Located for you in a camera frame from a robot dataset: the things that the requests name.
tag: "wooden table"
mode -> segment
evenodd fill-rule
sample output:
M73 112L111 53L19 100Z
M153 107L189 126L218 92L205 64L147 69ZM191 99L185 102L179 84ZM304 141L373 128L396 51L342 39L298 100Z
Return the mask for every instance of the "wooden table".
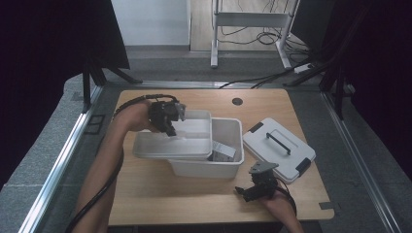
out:
M238 118L243 134L266 117L272 117L305 141L289 95L283 89L159 89L127 90L118 106L144 94L171 94L187 110L207 110L212 117ZM241 98L243 104L232 104ZM132 154L136 133L124 141L124 163L118 176L110 225L175 223L218 223L273 221L259 202L246 203L233 190L250 187L249 169L257 161L245 150L245 162L234 179L177 177L167 160L137 158ZM332 209L322 210L319 203L329 202L316 163L301 178L288 185L300 220L329 219Z

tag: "aluminum rail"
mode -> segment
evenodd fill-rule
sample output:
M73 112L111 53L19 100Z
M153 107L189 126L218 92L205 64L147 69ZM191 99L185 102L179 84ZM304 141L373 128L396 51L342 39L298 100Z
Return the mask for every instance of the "aluminum rail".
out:
M100 96L102 89L103 88L100 86L94 88L91 93L91 103L95 103L95 101ZM76 148L76 145L79 143L82 133L86 129L87 122L90 119L94 108L95 105L92 104L91 108L85 114L81 114L79 116L72 132L70 133L66 143L63 146L63 149L60 152L60 155L51 168L49 176L47 177L42 189L40 190L39 195L37 195L36 200L34 201L29 213L27 214L26 219L24 220L18 232L35 232L38 223L45 214L52 196L54 195L58 182L63 176L67 164L72 157L73 151Z
M384 194L382 193L381 188L379 187L376 180L373 178L372 174L370 173L366 163L364 162L360 151L351 136L346 124L343 120L339 118L337 113L333 108L333 101L330 98L330 94L322 92L322 97L326 103L326 107L329 110L330 116L333 119L337 130L339 131L340 136L342 137L346 148L349 151L349 154L355 164L358 173L360 174L360 178L363 181L364 186L372 200L376 211L381 218L382 222L384 223L388 232L402 232L397 224L395 219L394 213L391 210L388 201L386 200Z

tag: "white lid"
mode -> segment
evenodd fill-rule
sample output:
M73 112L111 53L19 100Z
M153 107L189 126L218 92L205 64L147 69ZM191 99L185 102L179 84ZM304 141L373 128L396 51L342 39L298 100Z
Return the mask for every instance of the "white lid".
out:
M267 137L267 133L282 145ZM279 164L273 170L285 183L300 177L316 157L312 148L272 118L259 122L243 135L243 141L258 159Z

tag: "metal frame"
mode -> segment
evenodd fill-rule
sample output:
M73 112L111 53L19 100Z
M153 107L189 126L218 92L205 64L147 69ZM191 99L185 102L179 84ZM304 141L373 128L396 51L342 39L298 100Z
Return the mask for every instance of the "metal frame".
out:
M391 207L386 200L384 194L382 193L381 188L379 187L376 180L373 178L373 175L370 173L366 163L364 162L358 147L352 138L351 133L345 125L345 122L340 118L336 113L333 106L333 100L330 97L330 94L322 92L322 97L326 103L326 107L329 110L330 116L335 123L335 126L342 137L342 140L349 151L349 154L352 158L352 161L355 164L360 178L363 181L363 184L369 194L372 203L375 205L376 211L384 223L387 232L402 232L397 224L395 215L391 210Z
M247 27L280 27L282 37L277 41L276 49L279 52L285 69L292 68L291 63L285 53L284 47L286 39L292 28L294 13L296 12L298 0L293 1L292 9L288 14L274 13L231 13L219 12L219 0L215 0L215 10L213 12L213 40L211 48L211 67L218 68L218 27L219 26L247 26Z
M101 86L94 88L91 94L92 103L96 102L102 90L103 87ZM91 108L85 114L80 114L72 132L69 135L69 138L64 144L60 155L51 168L49 176L47 177L42 189L39 192L39 195L34 201L29 213L27 214L27 217L25 218L18 232L35 232L40 220L47 210L50 201L52 200L52 196L54 195L58 182L63 176L70 158L73 155L73 151L76 148L76 145L79 143L82 133L85 131L87 122L91 117L94 108L95 105L92 104Z

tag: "black hole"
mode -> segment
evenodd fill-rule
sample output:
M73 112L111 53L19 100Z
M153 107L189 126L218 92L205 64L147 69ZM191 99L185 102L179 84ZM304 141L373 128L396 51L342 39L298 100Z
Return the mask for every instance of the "black hole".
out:
M233 103L234 105L239 106L239 105L242 105L242 104L243 104L243 100L242 100L241 98L234 98L234 99L232 99L232 103Z

